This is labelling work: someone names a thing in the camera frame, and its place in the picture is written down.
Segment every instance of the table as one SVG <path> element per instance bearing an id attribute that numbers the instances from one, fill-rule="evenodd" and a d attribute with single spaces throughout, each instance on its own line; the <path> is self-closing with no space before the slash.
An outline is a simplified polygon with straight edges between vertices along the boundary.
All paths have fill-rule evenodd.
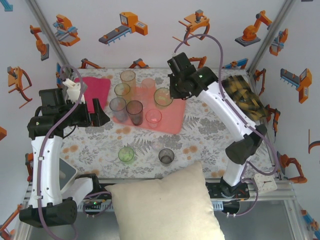
<path id="1" fill-rule="evenodd" d="M 109 101 L 116 97 L 114 87 L 120 83 L 120 73 L 124 69 L 79 69 L 82 77 L 109 78 L 111 88 L 104 109 L 111 118 Z M 134 69 L 137 82 L 145 78 L 155 79 L 156 87 L 169 87 L 169 68 Z M 223 69 L 222 79 L 230 75 L 242 75 L 248 80 L 244 69 Z M 68 127 L 66 135 L 72 130 Z M 163 166 L 158 152 L 150 144 L 155 138 L 164 141 L 165 147 L 172 149 L 174 161 Z M 179 134 L 155 132 L 139 127 L 125 126 L 112 121 L 102 127 L 77 128 L 62 143 L 60 156 L 75 166 L 80 173 L 96 173 L 99 178 L 162 178 L 185 168 L 195 161 L 201 161 L 206 179 L 217 179 L 224 174 L 228 157 L 225 149 L 233 138 L 215 113 L 196 97 L 186 102 L 182 130 Z M 130 146 L 135 152 L 133 161 L 121 162 L 118 151 Z M 266 144 L 263 142 L 252 157 L 251 162 L 264 172 L 272 170 Z M 246 176 L 255 171 L 248 167 Z"/>

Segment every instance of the white plastic piece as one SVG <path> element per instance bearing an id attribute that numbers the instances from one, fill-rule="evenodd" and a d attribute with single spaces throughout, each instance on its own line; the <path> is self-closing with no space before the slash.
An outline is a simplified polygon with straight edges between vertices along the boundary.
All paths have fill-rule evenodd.
<path id="1" fill-rule="evenodd" d="M 37 180 L 38 180 L 38 163 L 39 153 L 42 142 L 45 136 L 37 136 L 31 141 L 33 149 L 33 180 L 32 180 L 32 191 L 29 200 L 29 205 L 33 208 L 38 207 L 37 197 Z M 59 156 L 62 146 L 62 137 L 54 136 L 49 138 L 44 146 L 41 166 L 41 204 L 46 207 L 48 203 L 57 205 L 62 203 L 62 195 L 60 192 L 59 184 Z"/>
<path id="2" fill-rule="evenodd" d="M 240 182 L 240 177 L 245 168 L 245 164 L 236 164 L 229 159 L 228 165 L 223 175 L 223 180 L 230 186 L 235 186 Z"/>
<path id="3" fill-rule="evenodd" d="M 67 199 L 72 197 L 78 206 L 85 196 L 94 189 L 92 178 L 81 177 L 74 181 L 74 183 L 69 187 L 63 194 L 62 198 Z"/>
<path id="4" fill-rule="evenodd" d="M 68 94 L 71 102 L 75 103 L 80 95 L 81 85 L 80 82 L 71 81 L 69 78 L 66 78 L 65 81 L 62 82 L 65 86 L 68 87 L 66 93 Z M 85 95 L 83 94 L 81 97 L 81 103 L 85 103 Z"/>
<path id="5" fill-rule="evenodd" d="M 233 136 L 233 139 L 237 142 L 244 139 L 244 135 L 249 135 L 252 133 L 247 126 L 240 120 L 240 118 L 234 113 L 234 111 L 229 107 L 225 100 L 223 100 L 219 83 L 213 82 L 208 86 L 208 90 L 202 91 L 198 98 L 206 103 L 214 113 L 221 119 L 225 124 L 226 128 L 230 131 Z M 238 113 L 248 122 L 249 126 L 254 127 L 256 124 L 254 121 L 249 119 L 234 103 L 234 101 L 225 93 L 225 99 L 227 99 L 232 106 L 237 110 Z"/>
<path id="6" fill-rule="evenodd" d="M 244 139 L 244 135 L 250 135 L 252 130 L 248 126 L 255 127 L 256 123 L 249 119 L 237 104 L 224 92 L 225 98 L 222 98 L 220 93 L 219 83 L 213 82 L 208 86 L 208 90 L 202 91 L 198 98 L 206 103 L 214 113 L 221 119 L 225 124 L 226 128 L 230 131 L 233 139 L 238 142 Z M 236 109 L 236 111 L 247 121 L 245 125 L 241 119 L 234 113 L 230 106 L 226 103 L 226 100 Z M 239 183 L 241 173 L 243 172 L 245 164 L 236 164 L 229 159 L 226 171 L 223 175 L 223 180 L 226 181 L 230 186 L 235 186 Z"/>

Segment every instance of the pink mat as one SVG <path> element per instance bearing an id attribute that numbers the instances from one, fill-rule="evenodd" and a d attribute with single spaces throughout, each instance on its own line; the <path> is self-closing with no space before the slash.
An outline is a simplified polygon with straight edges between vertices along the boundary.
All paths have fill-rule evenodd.
<path id="1" fill-rule="evenodd" d="M 99 99 L 102 109 L 105 109 L 108 94 L 110 90 L 111 81 L 108 78 L 96 78 L 92 76 L 83 77 L 83 82 L 88 86 L 84 92 L 84 98 L 88 107 L 89 113 L 94 113 L 94 104 L 92 99 Z M 74 80 L 75 83 L 79 82 L 79 78 Z"/>
<path id="2" fill-rule="evenodd" d="M 164 109 L 158 109 L 155 105 L 155 101 L 152 97 L 150 97 L 148 101 L 148 105 L 143 109 L 143 123 L 139 126 L 135 126 L 130 118 L 128 118 L 125 122 L 119 122 L 115 117 L 113 117 L 113 121 L 118 124 L 124 124 L 149 130 L 154 130 L 158 132 L 168 133 L 168 134 L 178 134 L 181 131 L 182 124 L 184 121 L 186 108 L 186 101 L 181 99 L 174 99 L 173 102 Z M 150 109 L 158 109 L 162 114 L 162 119 L 158 123 L 156 128 L 151 128 L 146 120 L 146 113 Z"/>

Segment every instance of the cable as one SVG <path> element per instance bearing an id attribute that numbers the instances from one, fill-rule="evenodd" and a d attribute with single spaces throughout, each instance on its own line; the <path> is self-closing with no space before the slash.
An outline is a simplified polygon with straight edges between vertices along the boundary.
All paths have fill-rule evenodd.
<path id="1" fill-rule="evenodd" d="M 222 49 L 222 46 L 220 44 L 220 42 L 213 36 L 211 35 L 208 35 L 208 34 L 195 34 L 195 35 L 192 35 L 186 39 L 184 39 L 182 42 L 180 42 L 178 44 L 178 46 L 175 48 L 174 50 L 174 53 L 177 52 L 178 48 L 180 48 L 180 46 L 184 43 L 186 43 L 189 39 L 192 39 L 192 38 L 196 38 L 196 37 L 207 37 L 207 38 L 210 38 L 212 40 L 214 40 L 218 46 L 219 46 L 219 49 L 220 49 L 220 64 L 219 64 L 219 70 L 218 70 L 218 83 L 219 83 L 219 89 L 220 89 L 220 93 L 221 93 L 221 96 L 223 98 L 223 100 L 228 104 L 228 106 L 232 109 L 232 111 L 238 116 L 238 118 L 240 118 L 240 120 L 243 122 L 244 125 L 246 125 L 251 131 L 253 131 L 255 134 L 257 134 L 262 140 L 265 141 L 265 143 L 270 147 L 272 153 L 273 153 L 273 157 L 274 157 L 274 162 L 275 162 L 275 165 L 274 165 L 274 169 L 273 171 L 271 172 L 262 172 L 261 170 L 259 170 L 258 168 L 256 168 L 250 161 L 247 161 L 245 163 L 245 167 L 243 168 L 243 171 L 242 171 L 242 174 L 240 176 L 240 180 L 242 183 L 244 183 L 245 181 L 247 182 L 251 182 L 255 189 L 256 189 L 256 197 L 255 197 L 255 201 L 253 203 L 253 205 L 248 209 L 246 210 L 245 212 L 243 213 L 240 213 L 238 214 L 237 216 L 243 216 L 244 214 L 250 212 L 256 205 L 257 203 L 257 200 L 258 200 L 258 188 L 256 186 L 256 184 L 254 183 L 254 181 L 252 181 L 251 179 L 244 179 L 244 174 L 245 174 L 245 171 L 247 169 L 247 166 L 250 165 L 255 171 L 257 171 L 258 173 L 262 174 L 262 175 L 265 175 L 265 176 L 272 176 L 274 175 L 278 169 L 279 169 L 279 160 L 278 160 L 278 156 L 277 156 L 277 151 L 275 149 L 275 147 L 272 145 L 272 143 L 265 137 L 263 136 L 260 132 L 258 132 L 256 129 L 254 129 L 252 126 L 248 125 L 248 122 L 241 116 L 241 114 L 234 108 L 234 106 L 229 102 L 228 99 L 226 99 L 226 95 L 224 93 L 224 88 L 222 86 L 222 66 L 223 66 L 223 61 L 224 61 L 224 52 L 223 52 L 223 49 Z"/>
<path id="2" fill-rule="evenodd" d="M 69 132 L 67 135 L 63 136 L 62 139 L 69 137 L 76 130 L 76 127 L 77 127 L 77 125 L 74 125 L 74 128 L 71 130 L 71 132 Z"/>
<path id="3" fill-rule="evenodd" d="M 39 158 L 42 158 L 44 156 L 44 150 L 45 150 L 45 145 L 47 140 L 49 139 L 49 136 L 51 135 L 51 133 L 67 118 L 71 115 L 71 113 L 77 108 L 77 106 L 79 105 L 82 95 L 84 94 L 84 81 L 79 73 L 79 71 L 74 67 L 71 66 L 69 64 L 63 65 L 60 68 L 60 76 L 62 76 L 62 71 L 65 68 L 71 68 L 75 71 L 75 73 L 77 74 L 77 76 L 79 77 L 80 80 L 80 94 L 79 94 L 79 98 L 77 99 L 77 101 L 75 102 L 74 106 L 59 120 L 57 121 L 47 132 L 47 134 L 45 135 L 43 142 L 41 144 L 41 148 L 40 148 L 40 152 L 39 152 Z M 46 221 L 44 219 L 44 215 L 42 212 L 42 203 L 41 203 L 41 167 L 42 167 L 42 161 L 44 160 L 39 160 L 38 161 L 38 167 L 37 167 L 37 180 L 36 180 L 36 195 L 38 197 L 37 202 L 38 202 L 38 212 L 39 212 L 39 218 L 40 218 L 40 222 L 43 226 L 43 228 L 45 229 L 45 231 L 50 235 L 50 237 L 52 237 L 55 240 L 64 240 L 63 238 L 60 238 L 58 236 L 56 236 L 47 226 Z M 74 224 L 71 225 L 73 230 L 74 230 L 74 238 L 72 240 L 76 240 L 79 236 L 78 230 L 76 229 L 76 226 Z"/>

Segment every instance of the white wall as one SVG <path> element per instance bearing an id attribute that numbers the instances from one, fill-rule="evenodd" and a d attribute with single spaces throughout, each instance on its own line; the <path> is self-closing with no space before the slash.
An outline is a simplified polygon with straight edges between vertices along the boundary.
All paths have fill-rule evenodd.
<path id="1" fill-rule="evenodd" d="M 27 124 L 41 105 L 39 90 L 56 87 L 56 63 L 58 58 L 51 49 L 49 59 L 40 60 L 36 48 L 36 38 L 30 33 L 30 25 L 38 23 L 24 0 L 9 0 L 12 12 L 4 12 L 0 6 L 1 45 L 0 45 L 0 126 L 7 130 L 7 136 L 0 141 L 0 224 L 22 203 L 27 189 L 27 168 L 25 153 L 32 153 Z M 44 43 L 46 37 L 40 33 Z M 19 109 L 25 100 L 17 91 L 8 93 L 7 67 L 21 67 L 29 75 L 32 87 L 25 91 L 31 102 Z"/>
<path id="2" fill-rule="evenodd" d="M 243 47 L 235 38 L 243 35 L 244 29 L 253 25 L 256 14 L 262 10 L 274 20 L 283 0 L 37 0 L 52 31 L 52 24 L 61 14 L 69 18 L 76 28 L 81 40 L 73 46 L 61 46 L 71 64 L 79 67 L 81 59 L 87 58 L 102 67 L 129 67 L 134 60 L 142 58 L 150 67 L 167 67 L 178 41 L 172 36 L 183 39 L 186 27 L 179 20 L 201 9 L 210 18 L 209 34 L 216 37 L 224 50 L 224 65 L 243 58 L 251 60 L 259 49 L 261 42 Z M 103 35 L 121 25 L 119 14 L 132 12 L 141 22 L 148 25 L 148 35 L 129 34 L 116 40 L 110 46 L 98 41 Z M 267 26 L 262 24 L 258 37 L 263 39 Z M 219 48 L 210 39 L 190 40 L 191 46 L 182 46 L 189 57 L 207 56 L 206 65 L 219 66 Z"/>
<path id="3" fill-rule="evenodd" d="M 311 142 L 320 140 L 319 10 L 319 1 L 297 1 L 280 28 L 282 31 L 288 28 L 289 31 L 284 49 L 278 56 L 266 52 L 258 66 L 259 70 L 266 68 L 265 92 L 260 97 L 261 101 L 281 112 L 275 146 L 281 154 L 296 158 L 302 165 L 308 182 L 294 184 L 294 189 L 301 206 L 318 222 L 320 147 L 312 148 L 308 154 L 308 129 L 311 129 Z M 303 104 L 299 103 L 295 87 L 280 79 L 282 68 L 298 76 L 305 68 L 310 69 L 312 85 L 309 87 L 309 97 Z M 297 175 L 295 167 L 286 169 L 287 177 Z"/>

